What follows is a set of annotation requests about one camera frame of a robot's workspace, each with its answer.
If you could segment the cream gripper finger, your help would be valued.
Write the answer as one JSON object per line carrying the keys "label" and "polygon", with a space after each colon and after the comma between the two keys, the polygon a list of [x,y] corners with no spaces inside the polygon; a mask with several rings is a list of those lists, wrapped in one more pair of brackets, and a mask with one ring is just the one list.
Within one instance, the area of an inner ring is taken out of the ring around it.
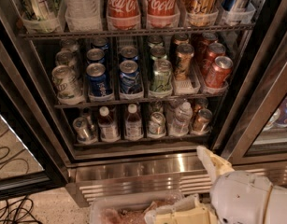
{"label": "cream gripper finger", "polygon": [[200,202],[198,194],[150,210],[144,220],[146,224],[219,224],[215,212]]}
{"label": "cream gripper finger", "polygon": [[214,183],[219,176],[234,171],[229,161],[214,154],[206,147],[198,146],[196,151],[197,157],[202,162],[212,183]]}

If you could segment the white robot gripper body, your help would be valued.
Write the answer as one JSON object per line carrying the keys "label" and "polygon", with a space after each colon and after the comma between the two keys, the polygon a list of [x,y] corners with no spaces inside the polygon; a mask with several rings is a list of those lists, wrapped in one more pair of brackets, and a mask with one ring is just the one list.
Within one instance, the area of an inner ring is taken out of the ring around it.
{"label": "white robot gripper body", "polygon": [[234,171],[216,179],[210,200],[221,224],[263,224],[272,188],[267,177]]}

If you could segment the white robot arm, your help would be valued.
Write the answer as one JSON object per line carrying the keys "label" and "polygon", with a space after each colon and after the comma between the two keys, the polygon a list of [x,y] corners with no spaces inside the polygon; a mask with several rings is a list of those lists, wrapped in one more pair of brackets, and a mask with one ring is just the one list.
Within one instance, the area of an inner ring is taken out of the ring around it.
{"label": "white robot arm", "polygon": [[212,182],[210,203],[201,203],[194,194],[147,212],[147,224],[287,224],[286,188],[235,170],[206,147],[197,148],[197,157]]}

